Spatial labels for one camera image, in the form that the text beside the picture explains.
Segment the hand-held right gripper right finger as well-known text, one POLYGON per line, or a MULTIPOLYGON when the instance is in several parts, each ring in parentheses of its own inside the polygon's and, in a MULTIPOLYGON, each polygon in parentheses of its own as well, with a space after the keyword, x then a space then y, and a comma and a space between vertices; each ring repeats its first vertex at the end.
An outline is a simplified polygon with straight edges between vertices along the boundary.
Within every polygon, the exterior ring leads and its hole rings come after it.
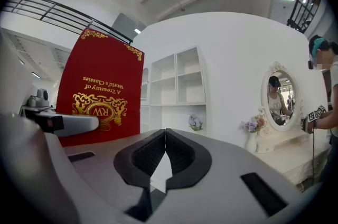
POLYGON ((165 150, 172 170, 172 177, 166 180, 166 191, 195 186, 211 168, 210 152, 170 128, 165 130, 165 139, 165 150))

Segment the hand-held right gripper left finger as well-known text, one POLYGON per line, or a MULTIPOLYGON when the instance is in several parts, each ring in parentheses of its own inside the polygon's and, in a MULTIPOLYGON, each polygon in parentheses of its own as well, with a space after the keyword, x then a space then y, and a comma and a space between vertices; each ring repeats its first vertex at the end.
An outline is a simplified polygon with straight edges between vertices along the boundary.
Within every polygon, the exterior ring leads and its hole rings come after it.
POLYGON ((125 213, 142 222, 152 215, 150 181, 165 153, 165 130, 160 129, 147 138, 120 150, 114 167, 126 184, 143 189, 139 201, 125 213))

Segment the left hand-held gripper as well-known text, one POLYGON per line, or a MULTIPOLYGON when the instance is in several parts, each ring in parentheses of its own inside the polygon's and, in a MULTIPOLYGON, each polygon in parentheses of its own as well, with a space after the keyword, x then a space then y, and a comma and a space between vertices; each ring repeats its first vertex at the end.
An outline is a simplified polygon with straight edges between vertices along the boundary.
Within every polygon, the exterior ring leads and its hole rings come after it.
POLYGON ((99 127, 99 118, 89 115, 40 112, 34 114, 32 119, 44 132, 55 134, 57 137, 80 135, 92 132, 99 127))

